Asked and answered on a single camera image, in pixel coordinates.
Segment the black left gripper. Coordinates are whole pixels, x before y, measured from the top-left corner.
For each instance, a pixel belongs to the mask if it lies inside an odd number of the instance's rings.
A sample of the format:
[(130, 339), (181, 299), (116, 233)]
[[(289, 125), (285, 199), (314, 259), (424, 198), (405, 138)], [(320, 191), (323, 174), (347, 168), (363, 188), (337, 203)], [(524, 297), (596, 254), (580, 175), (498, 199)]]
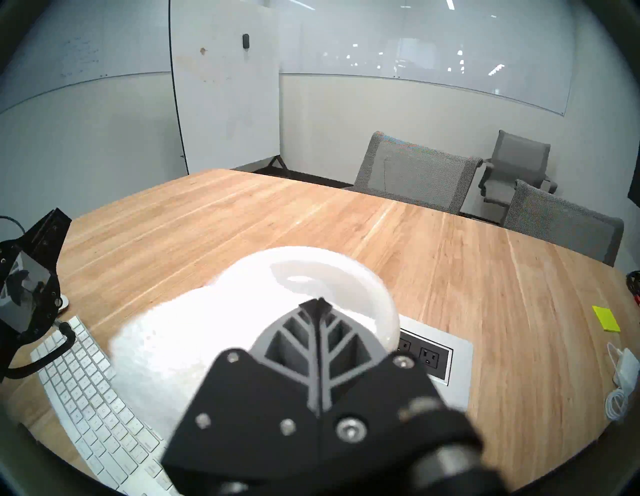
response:
[[(57, 261), (72, 220), (59, 208), (48, 212), (22, 240), (1, 243), (1, 380), (18, 380), (52, 364), (76, 343), (71, 325), (57, 319), (62, 306)], [(30, 364), (11, 368), (17, 351), (56, 327), (62, 343)]]

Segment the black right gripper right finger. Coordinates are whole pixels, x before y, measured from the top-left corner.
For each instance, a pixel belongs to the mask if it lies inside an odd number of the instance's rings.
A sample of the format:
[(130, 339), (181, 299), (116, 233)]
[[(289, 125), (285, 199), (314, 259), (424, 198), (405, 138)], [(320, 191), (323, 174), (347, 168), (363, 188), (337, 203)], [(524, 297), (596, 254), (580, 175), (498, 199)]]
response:
[(472, 345), (411, 323), (385, 351), (320, 298), (318, 481), (479, 481)]

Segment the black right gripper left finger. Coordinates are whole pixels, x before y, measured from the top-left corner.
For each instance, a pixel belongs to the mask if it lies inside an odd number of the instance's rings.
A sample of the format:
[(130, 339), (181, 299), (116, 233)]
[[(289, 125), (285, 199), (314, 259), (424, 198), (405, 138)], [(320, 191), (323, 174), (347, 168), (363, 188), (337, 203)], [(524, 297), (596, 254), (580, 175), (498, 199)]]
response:
[(319, 325), (311, 299), (215, 359), (162, 456), (179, 493), (241, 492), (320, 463)]

